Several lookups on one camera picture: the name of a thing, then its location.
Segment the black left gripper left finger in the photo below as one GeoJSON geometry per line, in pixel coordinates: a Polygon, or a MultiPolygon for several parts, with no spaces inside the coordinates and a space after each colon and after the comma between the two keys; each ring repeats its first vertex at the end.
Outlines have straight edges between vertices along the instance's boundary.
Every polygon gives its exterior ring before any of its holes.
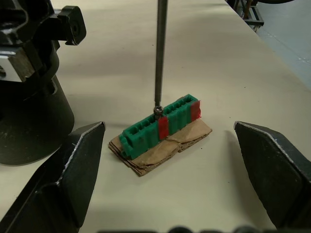
{"type": "Polygon", "coordinates": [[[103,121],[76,129],[29,179],[0,222],[2,233],[77,233],[96,183],[103,121]]]}

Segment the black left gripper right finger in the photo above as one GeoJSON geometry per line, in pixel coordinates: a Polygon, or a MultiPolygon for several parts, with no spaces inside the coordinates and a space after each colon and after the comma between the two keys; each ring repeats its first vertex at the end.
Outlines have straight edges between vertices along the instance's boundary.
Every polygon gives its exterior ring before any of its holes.
{"type": "Polygon", "coordinates": [[[311,163],[280,132],[236,121],[249,180],[276,228],[311,228],[311,163]]]}

